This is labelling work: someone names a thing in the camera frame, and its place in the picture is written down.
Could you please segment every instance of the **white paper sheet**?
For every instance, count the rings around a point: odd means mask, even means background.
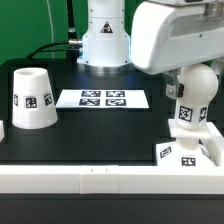
[[[149,108],[143,90],[62,90],[56,108]]]

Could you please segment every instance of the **black table surface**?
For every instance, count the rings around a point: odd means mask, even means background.
[[[55,102],[62,89],[144,90],[149,109],[60,109],[48,128],[12,125],[13,72],[48,70]],[[208,121],[224,133],[224,89],[211,102]],[[0,120],[6,137],[0,165],[156,165],[155,145],[173,141],[167,119],[175,101],[161,75],[139,71],[97,75],[63,59],[14,59],[0,66]],[[6,223],[223,223],[223,195],[7,195],[0,194]]]

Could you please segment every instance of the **black cable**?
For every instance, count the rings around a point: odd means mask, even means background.
[[[39,53],[47,53],[47,52],[67,52],[67,51],[77,51],[79,52],[79,49],[67,49],[67,50],[45,50],[45,51],[34,51],[33,53],[29,54],[26,58],[27,59],[32,59],[33,56],[35,56],[36,54],[39,54]]]
[[[58,42],[54,42],[54,43],[50,43],[50,44],[46,44],[46,45],[44,45],[44,46],[42,46],[42,47],[39,47],[39,48],[37,48],[34,52],[36,52],[36,51],[41,51],[41,50],[43,50],[43,49],[46,49],[46,48],[49,48],[49,47],[54,47],[54,46],[58,46],[58,45],[67,45],[67,44],[69,44],[68,43],[68,41],[58,41]]]
[[[68,39],[77,39],[77,33],[75,31],[74,15],[72,0],[67,0],[67,12],[68,12]]]

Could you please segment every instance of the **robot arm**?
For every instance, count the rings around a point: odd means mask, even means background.
[[[205,130],[210,133],[206,123],[208,105],[218,89],[216,74],[224,69],[224,3],[168,3],[142,3],[132,27],[133,64],[150,75],[163,73],[167,96],[177,99],[175,119],[169,120],[176,141],[157,145],[157,164],[219,165],[216,161],[222,156],[213,160],[199,139],[210,136],[204,135]],[[200,64],[213,59],[212,68]],[[218,150],[224,155],[223,147]]]
[[[224,3],[158,2],[143,2],[136,10],[131,59],[147,74],[166,73],[167,95],[177,98],[182,94],[176,69],[224,55]]]

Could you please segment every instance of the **green background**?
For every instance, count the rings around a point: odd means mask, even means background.
[[[144,0],[126,0],[125,27],[130,34],[135,9]],[[50,0],[55,41],[67,39],[66,0]],[[73,0],[75,27],[78,37],[87,31],[87,0]],[[0,1],[0,64],[13,58],[23,58],[36,48],[51,42],[47,0]],[[56,53],[56,57],[65,57]],[[51,57],[45,53],[38,57]]]

